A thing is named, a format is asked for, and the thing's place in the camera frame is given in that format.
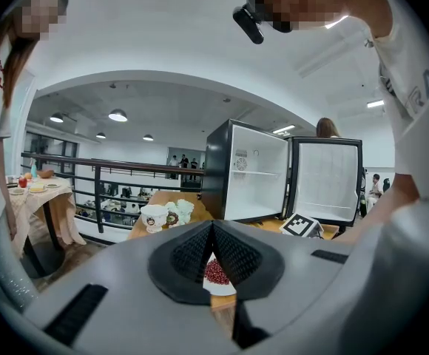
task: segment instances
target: head-mounted camera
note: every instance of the head-mounted camera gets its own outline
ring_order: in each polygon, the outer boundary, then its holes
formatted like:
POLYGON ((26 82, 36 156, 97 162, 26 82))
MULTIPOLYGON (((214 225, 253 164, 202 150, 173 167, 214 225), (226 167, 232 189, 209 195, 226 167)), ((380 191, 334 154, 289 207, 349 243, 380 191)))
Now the head-mounted camera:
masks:
POLYGON ((264 41, 264 35, 259 29, 262 22, 267 22, 281 33, 293 30, 290 22, 274 20, 274 15, 266 9, 264 0, 247 0, 242 7, 234 9, 232 18, 255 44, 262 44, 264 41))

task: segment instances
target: window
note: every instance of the window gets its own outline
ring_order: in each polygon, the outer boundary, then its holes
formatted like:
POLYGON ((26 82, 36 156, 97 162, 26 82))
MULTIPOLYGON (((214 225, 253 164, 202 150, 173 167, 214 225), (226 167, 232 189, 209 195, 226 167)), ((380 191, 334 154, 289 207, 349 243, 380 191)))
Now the window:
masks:
MULTIPOLYGON (((78 144, 75 142, 63 141, 57 138, 47 137, 46 135, 26 132, 24 142, 24 152, 44 155, 60 155, 65 157, 76 158, 78 144)), ((22 158, 22 173, 29 172, 30 159, 22 158)), ((52 169, 53 171, 75 175, 75 164, 63 162, 50 162, 47 160, 37 160, 37 169, 52 169)))

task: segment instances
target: bottle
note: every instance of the bottle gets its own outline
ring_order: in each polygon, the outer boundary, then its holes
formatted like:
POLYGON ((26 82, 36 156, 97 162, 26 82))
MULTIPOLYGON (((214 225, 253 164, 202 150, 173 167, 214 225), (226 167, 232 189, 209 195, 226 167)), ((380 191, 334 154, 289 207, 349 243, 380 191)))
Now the bottle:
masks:
POLYGON ((32 166, 30 167, 30 174, 32 175, 32 179, 37 178, 37 166, 36 166, 36 160, 31 159, 32 166))

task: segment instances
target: black fridge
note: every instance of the black fridge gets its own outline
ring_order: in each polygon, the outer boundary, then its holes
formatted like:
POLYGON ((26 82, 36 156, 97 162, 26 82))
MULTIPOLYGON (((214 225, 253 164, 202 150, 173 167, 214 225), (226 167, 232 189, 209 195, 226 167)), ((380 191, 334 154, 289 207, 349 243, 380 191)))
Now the black fridge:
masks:
POLYGON ((284 138, 228 120, 206 142, 202 202, 215 219, 255 221, 294 212, 352 226, 362 141, 284 138))
POLYGON ((279 215, 286 196, 288 142, 228 120, 206 141, 202 202, 216 219, 279 215))

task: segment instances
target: red beans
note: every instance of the red beans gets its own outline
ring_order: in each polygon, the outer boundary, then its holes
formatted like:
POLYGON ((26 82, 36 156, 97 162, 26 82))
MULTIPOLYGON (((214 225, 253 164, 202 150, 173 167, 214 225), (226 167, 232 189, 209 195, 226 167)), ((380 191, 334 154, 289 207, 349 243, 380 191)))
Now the red beans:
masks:
POLYGON ((229 279, 216 259, 206 265, 205 278, 211 283, 228 285, 229 279))

